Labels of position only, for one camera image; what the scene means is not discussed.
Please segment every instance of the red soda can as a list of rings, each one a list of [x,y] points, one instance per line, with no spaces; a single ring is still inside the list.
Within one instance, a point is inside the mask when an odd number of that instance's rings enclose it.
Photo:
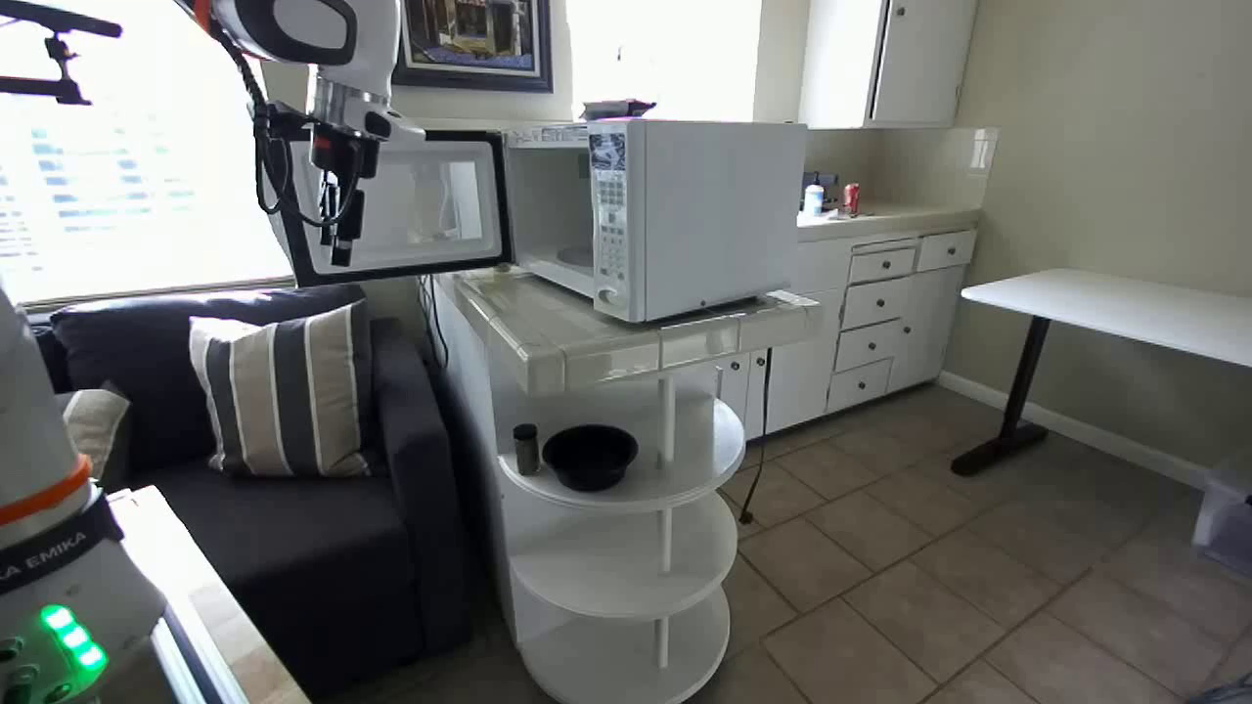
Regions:
[[[849,215],[860,213],[860,184],[849,183],[844,187],[844,212]]]

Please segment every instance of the black bowl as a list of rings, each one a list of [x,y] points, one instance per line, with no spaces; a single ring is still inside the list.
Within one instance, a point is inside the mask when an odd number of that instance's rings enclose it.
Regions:
[[[543,463],[575,491],[603,491],[620,482],[639,442],[620,427],[573,426],[543,443]]]

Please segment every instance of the sofa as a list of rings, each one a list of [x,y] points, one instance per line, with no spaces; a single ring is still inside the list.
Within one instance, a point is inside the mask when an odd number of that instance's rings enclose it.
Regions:
[[[356,286],[84,303],[35,334],[58,392],[110,382],[131,402],[131,487],[155,485],[265,640],[314,696],[468,638],[448,436],[417,347],[371,322],[387,474],[233,479],[208,467],[192,316],[267,324],[363,298]]]

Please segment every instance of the microwave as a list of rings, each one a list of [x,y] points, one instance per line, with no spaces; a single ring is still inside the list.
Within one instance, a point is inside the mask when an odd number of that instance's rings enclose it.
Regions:
[[[513,263],[607,316],[669,318],[786,288],[806,129],[612,119],[384,143],[339,267],[287,228],[300,284]],[[300,202],[317,203],[305,169]]]

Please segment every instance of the framed picture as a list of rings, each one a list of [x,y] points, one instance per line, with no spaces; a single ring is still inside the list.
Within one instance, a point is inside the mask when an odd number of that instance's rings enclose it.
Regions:
[[[552,93],[548,0],[402,0],[393,81]]]

